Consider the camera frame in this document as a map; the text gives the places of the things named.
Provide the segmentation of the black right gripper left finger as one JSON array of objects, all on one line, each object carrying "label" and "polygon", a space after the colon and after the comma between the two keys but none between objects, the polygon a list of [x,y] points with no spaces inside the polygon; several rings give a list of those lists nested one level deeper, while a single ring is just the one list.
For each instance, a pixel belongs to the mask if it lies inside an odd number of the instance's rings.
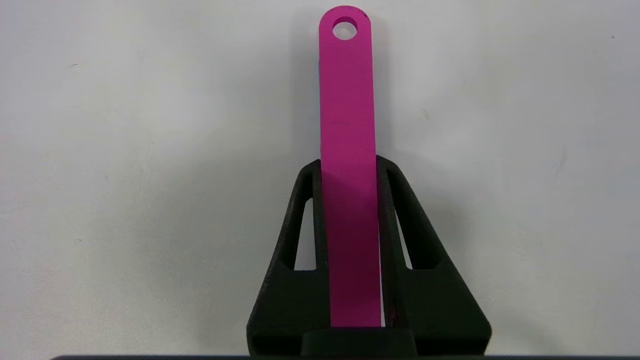
[{"label": "black right gripper left finger", "polygon": [[[302,219],[311,201],[314,269],[295,269]],[[329,253],[321,162],[299,171],[270,264],[246,325],[249,355],[299,357],[308,332],[330,327]]]}]

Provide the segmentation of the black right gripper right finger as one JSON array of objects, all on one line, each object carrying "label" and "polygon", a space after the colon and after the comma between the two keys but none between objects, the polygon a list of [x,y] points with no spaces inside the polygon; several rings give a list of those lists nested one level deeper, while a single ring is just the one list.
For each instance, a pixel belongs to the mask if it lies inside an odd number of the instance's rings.
[{"label": "black right gripper right finger", "polygon": [[490,322],[400,167],[377,157],[385,324],[412,334],[418,356],[484,356]]}]

